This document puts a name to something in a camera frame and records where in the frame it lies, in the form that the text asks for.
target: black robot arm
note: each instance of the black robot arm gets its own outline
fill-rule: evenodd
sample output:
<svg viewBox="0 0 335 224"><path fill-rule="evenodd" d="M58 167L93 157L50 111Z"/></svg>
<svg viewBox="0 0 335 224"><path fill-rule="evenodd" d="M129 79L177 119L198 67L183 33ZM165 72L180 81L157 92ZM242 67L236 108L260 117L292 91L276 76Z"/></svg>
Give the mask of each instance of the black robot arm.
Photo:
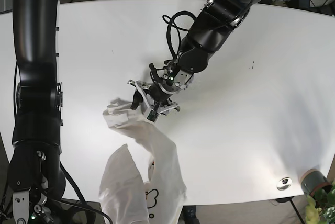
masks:
<svg viewBox="0 0 335 224"><path fill-rule="evenodd" d="M170 97L186 89L193 75L203 71L208 66L209 59L225 43L230 34L244 21L250 7L260 0L208 0L203 10L196 18L190 12L178 12L168 23L167 41L173 60L165 61L166 66L156 69L150 65L152 84L130 80L136 87L132 109L144 101L144 115L150 121L156 121L158 116L166 115L171 109L179 110L178 104ZM181 41L180 48L174 53L171 46L171 27L176 26L174 19L180 15L189 15L195 21L188 34ZM164 71L159 76L157 71Z"/></svg>
<svg viewBox="0 0 335 224"><path fill-rule="evenodd" d="M57 83L57 6L58 0L13 0L20 83L8 184L14 191L14 219L22 224L34 211L45 222L52 220L40 189L54 198L65 191L59 160L62 92Z"/></svg>

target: white cloth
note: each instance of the white cloth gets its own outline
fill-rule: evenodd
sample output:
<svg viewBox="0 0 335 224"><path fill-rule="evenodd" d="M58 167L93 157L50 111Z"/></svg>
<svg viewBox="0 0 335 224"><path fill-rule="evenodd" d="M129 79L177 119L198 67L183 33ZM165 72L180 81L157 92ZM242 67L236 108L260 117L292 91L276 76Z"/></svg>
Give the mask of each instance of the white cloth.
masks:
<svg viewBox="0 0 335 224"><path fill-rule="evenodd" d="M123 146L114 153L108 161L100 185L102 210L115 224L147 223L148 217L150 224L175 224L186 197L176 145L154 124L146 121L140 108L131 110L130 105L130 102L117 99L111 102L103 116L110 129L134 138L149 151L154 163L149 165L149 181L144 189L143 181L138 181L139 172L134 169L135 164L130 165L133 163L132 158L126 157L129 152L124 149L127 147ZM123 163L119 163L121 160L127 163L127 170ZM116 174L119 174L119 178L113 178ZM140 199L142 195L145 202L144 192L147 195L145 206Z"/></svg>

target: black drawing on shirt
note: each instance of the black drawing on shirt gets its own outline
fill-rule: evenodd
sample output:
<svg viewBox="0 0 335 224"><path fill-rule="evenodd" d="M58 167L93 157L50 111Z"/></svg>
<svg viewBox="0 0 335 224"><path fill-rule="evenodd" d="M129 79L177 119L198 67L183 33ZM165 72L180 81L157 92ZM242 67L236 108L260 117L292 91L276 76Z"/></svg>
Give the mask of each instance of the black drawing on shirt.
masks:
<svg viewBox="0 0 335 224"><path fill-rule="evenodd" d="M158 190L157 189L153 189L153 190L151 190L150 192L147 192L146 193L146 195L147 195L147 203L148 203L148 196L149 196L149 194L150 194L150 198L152 197L151 195L155 195L154 197L153 197L153 199L154 199L154 204L153 204L153 206L148 206L148 209L150 209L150 208L154 208L156 205L157 205L157 197L158 197L158 195L159 195L159 192L158 192Z"/></svg>

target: potted plant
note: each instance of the potted plant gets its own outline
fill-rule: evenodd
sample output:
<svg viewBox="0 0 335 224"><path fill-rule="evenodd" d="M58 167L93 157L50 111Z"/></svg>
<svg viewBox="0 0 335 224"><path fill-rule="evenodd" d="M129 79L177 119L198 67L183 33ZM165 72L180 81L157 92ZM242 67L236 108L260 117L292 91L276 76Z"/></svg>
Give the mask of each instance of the potted plant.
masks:
<svg viewBox="0 0 335 224"><path fill-rule="evenodd" d="M335 223L335 185L318 170L309 170L300 180L307 196L306 224Z"/></svg>

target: white tabletop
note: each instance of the white tabletop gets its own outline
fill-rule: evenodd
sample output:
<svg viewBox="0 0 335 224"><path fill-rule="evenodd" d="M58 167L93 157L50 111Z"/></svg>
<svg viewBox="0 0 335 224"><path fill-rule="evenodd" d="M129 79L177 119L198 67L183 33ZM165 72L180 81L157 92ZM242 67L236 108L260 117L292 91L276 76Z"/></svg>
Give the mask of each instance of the white tabletop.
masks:
<svg viewBox="0 0 335 224"><path fill-rule="evenodd" d="M132 100L129 79L148 79L149 63L170 59L162 15L204 0L108 0L60 6L59 77L63 82L61 160L87 200L98 201L110 155L129 149L143 179L148 153L108 129L102 112L117 97ZM189 27L189 18L179 18ZM10 159L14 127L12 15L0 16L0 132ZM245 22L173 96L181 112L157 127L177 144L188 205L237 203L302 194L298 178L327 174L335 153L335 20L255 5ZM292 186L278 191L290 177ZM65 198L76 198L67 185Z"/></svg>

